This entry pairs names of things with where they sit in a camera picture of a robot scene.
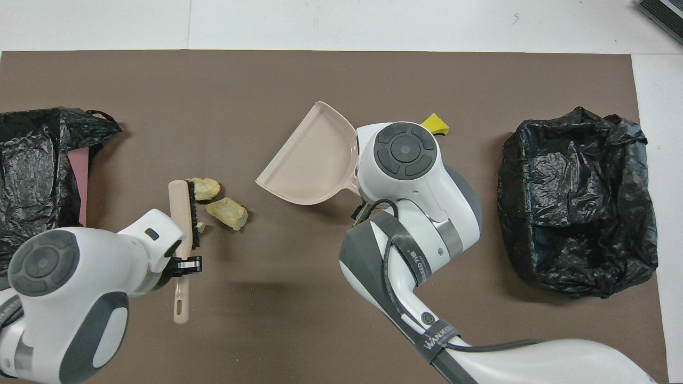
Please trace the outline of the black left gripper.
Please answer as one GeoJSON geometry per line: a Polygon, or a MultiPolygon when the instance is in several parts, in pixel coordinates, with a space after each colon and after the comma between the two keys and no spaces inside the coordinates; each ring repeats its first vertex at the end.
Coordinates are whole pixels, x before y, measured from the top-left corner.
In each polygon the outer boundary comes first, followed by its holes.
{"type": "Polygon", "coordinates": [[[180,244],[181,243],[173,243],[173,245],[164,253],[164,268],[161,271],[157,283],[168,283],[171,278],[180,277],[180,275],[202,272],[201,256],[190,256],[187,259],[181,259],[175,256],[175,252],[180,244]]]}

